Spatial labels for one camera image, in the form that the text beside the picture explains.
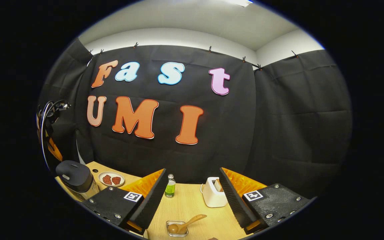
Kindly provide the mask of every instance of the white wall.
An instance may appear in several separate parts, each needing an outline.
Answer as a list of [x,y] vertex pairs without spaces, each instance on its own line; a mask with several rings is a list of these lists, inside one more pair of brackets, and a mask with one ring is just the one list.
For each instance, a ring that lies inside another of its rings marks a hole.
[[127,32],[116,33],[85,45],[91,53],[132,47],[136,42],[139,46],[145,45],[174,45],[184,47],[196,47],[223,53],[239,59],[246,56],[245,60],[256,64],[256,52],[236,42],[221,38],[212,34],[177,28],[147,28]]
[[301,29],[284,34],[257,50],[257,63],[266,66],[273,62],[314,50],[324,49],[314,38]]

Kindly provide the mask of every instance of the glass bottle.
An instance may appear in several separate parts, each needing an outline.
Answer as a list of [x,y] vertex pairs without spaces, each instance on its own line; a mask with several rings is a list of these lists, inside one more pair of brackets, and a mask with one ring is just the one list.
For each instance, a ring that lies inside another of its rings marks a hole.
[[175,187],[176,187],[176,181],[174,180],[174,176],[172,174],[169,174],[168,184],[165,190],[166,197],[174,197]]

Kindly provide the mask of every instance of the wooden table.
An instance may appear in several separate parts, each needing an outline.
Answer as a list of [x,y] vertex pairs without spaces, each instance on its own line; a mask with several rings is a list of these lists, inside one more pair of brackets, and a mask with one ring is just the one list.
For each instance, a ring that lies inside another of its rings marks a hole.
[[[119,188],[140,179],[140,177],[113,170],[96,162],[88,163],[87,166],[90,170],[98,170],[97,173],[94,173],[93,171],[91,173],[93,174],[100,190],[107,188],[107,186],[102,184],[98,179],[98,175],[101,172],[117,172],[124,176],[125,183]],[[60,181],[59,177],[56,177],[56,180],[71,197],[80,201],[70,193],[66,186]],[[218,240],[237,240],[246,237],[247,235],[236,221],[229,204],[221,208],[207,207],[199,190],[200,186],[201,184],[176,183],[175,196],[173,198],[165,196],[162,197],[161,203],[155,212],[154,218],[147,229],[147,235],[145,234],[145,237],[151,240],[208,240],[213,237]],[[170,237],[167,234],[166,221],[187,222],[193,216],[198,214],[205,214],[207,217],[189,225],[189,234],[186,237]]]

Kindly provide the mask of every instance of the orange letter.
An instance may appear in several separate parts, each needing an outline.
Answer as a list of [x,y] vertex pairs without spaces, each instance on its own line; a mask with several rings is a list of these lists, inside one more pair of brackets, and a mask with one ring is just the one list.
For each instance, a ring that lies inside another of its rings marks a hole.
[[195,137],[198,118],[204,111],[201,108],[194,106],[182,106],[180,111],[183,112],[182,129],[180,135],[176,137],[177,143],[194,145],[198,143],[198,138]]
[[91,125],[97,127],[102,123],[103,104],[106,102],[106,97],[100,96],[97,99],[97,101],[99,102],[99,107],[97,108],[97,118],[93,117],[93,106],[95,101],[95,96],[88,96],[87,119]]
[[118,61],[111,61],[105,64],[100,65],[99,72],[97,73],[96,80],[94,80],[91,85],[92,88],[97,88],[103,85],[103,77],[107,78],[111,73],[111,69],[118,65]]
[[115,124],[112,127],[114,132],[124,132],[122,127],[122,120],[124,120],[128,134],[131,134],[136,124],[139,123],[134,134],[140,138],[154,138],[152,120],[154,118],[154,111],[159,106],[157,101],[145,99],[140,103],[135,112],[129,97],[117,97],[116,103],[118,104],[118,110],[116,111]]

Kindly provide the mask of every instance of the green liquid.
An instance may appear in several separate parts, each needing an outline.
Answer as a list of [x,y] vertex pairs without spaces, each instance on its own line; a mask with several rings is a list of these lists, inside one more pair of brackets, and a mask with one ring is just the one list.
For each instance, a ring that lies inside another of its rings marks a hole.
[[169,181],[165,190],[166,197],[174,197],[176,183],[174,181]]

